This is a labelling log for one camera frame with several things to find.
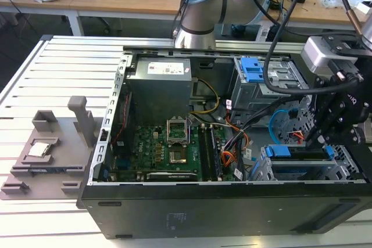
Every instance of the sticker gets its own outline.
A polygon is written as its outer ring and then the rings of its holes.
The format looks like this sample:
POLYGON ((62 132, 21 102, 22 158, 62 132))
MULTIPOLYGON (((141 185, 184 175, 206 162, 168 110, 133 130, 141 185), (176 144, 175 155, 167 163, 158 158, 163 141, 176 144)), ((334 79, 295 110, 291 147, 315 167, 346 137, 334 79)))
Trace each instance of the sticker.
POLYGON ((166 228, 175 231, 177 227, 184 228, 187 220, 187 213, 168 213, 166 216, 166 228))
POLYGON ((244 158, 247 158, 248 160, 252 159, 252 149, 245 149, 245 154, 243 155, 244 158))
POLYGON ((231 100, 226 100, 226 109, 231 110, 233 107, 231 106, 233 102, 231 100))
POLYGON ((242 181, 243 180, 243 173, 240 171, 240 170, 238 170, 237 168, 235 169, 235 171, 234 171, 234 175, 240 180, 240 181, 242 181))
POLYGON ((32 172, 48 172, 47 170, 31 170, 32 172))
POLYGON ((148 74, 154 75, 183 75, 183 63, 164 63, 164 62, 150 62, 147 70, 148 74))
POLYGON ((278 74, 275 71, 268 71, 267 73, 269 77, 276 77, 276 78, 278 77, 278 74))

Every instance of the desk leg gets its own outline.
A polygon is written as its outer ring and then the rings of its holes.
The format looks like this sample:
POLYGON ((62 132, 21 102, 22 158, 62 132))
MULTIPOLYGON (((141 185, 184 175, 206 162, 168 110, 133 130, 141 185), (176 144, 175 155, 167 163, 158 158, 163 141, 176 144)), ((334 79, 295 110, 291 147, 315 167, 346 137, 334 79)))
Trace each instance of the desk leg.
POLYGON ((78 15, 68 15, 69 22, 74 36, 84 36, 83 26, 78 15))

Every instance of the blue latch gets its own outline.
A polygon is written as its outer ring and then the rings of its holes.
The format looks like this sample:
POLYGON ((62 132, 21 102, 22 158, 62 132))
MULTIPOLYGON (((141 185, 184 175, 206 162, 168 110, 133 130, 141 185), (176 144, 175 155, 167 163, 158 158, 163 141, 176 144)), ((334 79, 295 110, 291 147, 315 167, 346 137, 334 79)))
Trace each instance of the blue latch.
POLYGON ((262 66, 255 57, 242 57, 241 62, 244 72, 262 72, 262 66))
POLYGON ((263 82, 262 66, 257 58, 242 57, 241 63, 247 82, 263 82))
POLYGON ((266 147, 265 151, 266 151, 267 157, 273 157, 274 156, 274 153, 273 153, 273 150, 271 149, 271 147, 269 147, 269 146, 266 147))
POLYGON ((261 83, 264 83, 263 74, 262 73, 248 73, 246 75, 246 81, 247 82, 261 82, 261 83))
POLYGON ((291 157, 291 152, 289 148, 285 145, 270 145, 275 157, 291 157))
POLYGON ((330 145, 326 146, 325 151, 328 153, 331 160, 335 157, 335 152, 334 152, 332 146, 330 146, 330 145))

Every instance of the power supply label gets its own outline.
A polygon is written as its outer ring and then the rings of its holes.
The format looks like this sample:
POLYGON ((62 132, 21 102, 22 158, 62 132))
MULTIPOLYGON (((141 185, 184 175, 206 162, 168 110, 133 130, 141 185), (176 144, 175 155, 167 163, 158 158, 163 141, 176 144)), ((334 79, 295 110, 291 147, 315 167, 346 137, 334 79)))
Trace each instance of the power supply label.
POLYGON ((154 75, 183 75, 184 64, 176 62, 150 62, 147 73, 154 75))

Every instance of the aluminum table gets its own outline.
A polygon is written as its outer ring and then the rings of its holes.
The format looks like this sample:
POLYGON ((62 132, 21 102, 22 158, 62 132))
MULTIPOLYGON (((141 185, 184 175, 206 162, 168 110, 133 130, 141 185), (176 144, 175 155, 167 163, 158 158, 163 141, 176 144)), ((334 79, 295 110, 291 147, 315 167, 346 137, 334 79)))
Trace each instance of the aluminum table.
MULTIPOLYGON (((87 109, 103 117, 123 45, 171 46, 169 39, 44 37, 0 94, 0 185, 16 162, 39 109, 73 117, 67 102, 85 95, 87 109)), ((269 44, 218 41, 220 49, 268 50, 269 44)), ((303 44, 279 44, 299 53, 303 44)), ((106 240, 75 200, 0 200, 0 247, 372 247, 372 210, 324 235, 241 236, 234 238, 106 240)))

